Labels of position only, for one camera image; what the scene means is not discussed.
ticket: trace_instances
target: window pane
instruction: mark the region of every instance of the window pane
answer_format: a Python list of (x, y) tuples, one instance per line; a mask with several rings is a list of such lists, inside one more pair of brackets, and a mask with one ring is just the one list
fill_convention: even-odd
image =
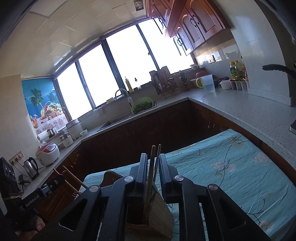
[(136, 26), (113, 34), (107, 38), (107, 42), (127, 90), (125, 77), (132, 88), (151, 80), (149, 72), (156, 70), (156, 67)]
[(77, 119), (92, 109), (79, 78), (75, 63), (71, 64), (61, 73), (57, 80), (72, 119)]
[(79, 62), (95, 105), (103, 104), (114, 97), (119, 87), (102, 46), (99, 45), (86, 53)]
[(179, 49), (182, 54), (180, 56), (172, 39), (163, 38), (152, 19), (139, 23), (139, 26), (160, 68), (167, 66), (170, 73), (174, 73), (189, 69), (190, 65), (194, 64), (191, 56), (186, 56), (182, 48)]

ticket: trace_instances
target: countertop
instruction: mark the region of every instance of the countertop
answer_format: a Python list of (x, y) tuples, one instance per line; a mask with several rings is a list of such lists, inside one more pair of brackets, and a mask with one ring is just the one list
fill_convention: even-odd
[(246, 91), (216, 88), (215, 92), (206, 93), (203, 89), (192, 89), (159, 99), (157, 107), (102, 130), (99, 129), (104, 124), (89, 130), (87, 136), (78, 138), (71, 146), (61, 150), (53, 164), (42, 168), (39, 176), (27, 185), (22, 198), (41, 186), (53, 173), (53, 168), (57, 168), (83, 141), (186, 100), (200, 104), (240, 125), (273, 148), (296, 169), (296, 135), (289, 131), (290, 124), (296, 119), (296, 107), (253, 96)]

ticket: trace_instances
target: metal screw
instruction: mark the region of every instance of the metal screw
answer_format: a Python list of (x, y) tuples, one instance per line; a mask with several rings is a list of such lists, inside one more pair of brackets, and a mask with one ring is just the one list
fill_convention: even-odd
[(212, 191), (216, 191), (218, 189), (218, 186), (216, 184), (210, 184), (209, 189), (211, 189)]
[(174, 177), (176, 181), (180, 182), (184, 180), (184, 177), (182, 177), (181, 175), (177, 175)]
[(92, 186), (90, 186), (89, 190), (91, 192), (97, 192), (99, 190), (99, 187), (97, 185), (92, 185)]
[(126, 182), (130, 183), (130, 182), (133, 181), (133, 177), (132, 177), (132, 176), (126, 176), (126, 177), (124, 178), (124, 180), (125, 180)]

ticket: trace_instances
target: ceiling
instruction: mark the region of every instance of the ceiling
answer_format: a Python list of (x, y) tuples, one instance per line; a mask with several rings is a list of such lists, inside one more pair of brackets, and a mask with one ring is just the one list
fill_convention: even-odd
[(39, 0), (0, 49), (0, 77), (54, 74), (104, 34), (146, 17), (129, 0)]

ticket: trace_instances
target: blue sky in poster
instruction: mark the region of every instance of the blue sky in poster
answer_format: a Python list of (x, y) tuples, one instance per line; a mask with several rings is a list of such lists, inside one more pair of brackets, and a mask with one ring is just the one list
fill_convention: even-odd
[(36, 118), (41, 117), (40, 111), (42, 109), (41, 106), (33, 106), (30, 98), (33, 96), (31, 90), (32, 89), (41, 90), (41, 96), (43, 97), (44, 101), (41, 102), (42, 106), (46, 104), (46, 102), (50, 101), (48, 94), (53, 92), (55, 98), (54, 102), (59, 103), (58, 98), (56, 96), (56, 92), (54, 90), (54, 85), (52, 83), (51, 78), (41, 78), (41, 79), (31, 79), (31, 80), (22, 80), (22, 90), (24, 93), (25, 103), (28, 109), (28, 113), (30, 116), (34, 117), (37, 115)]

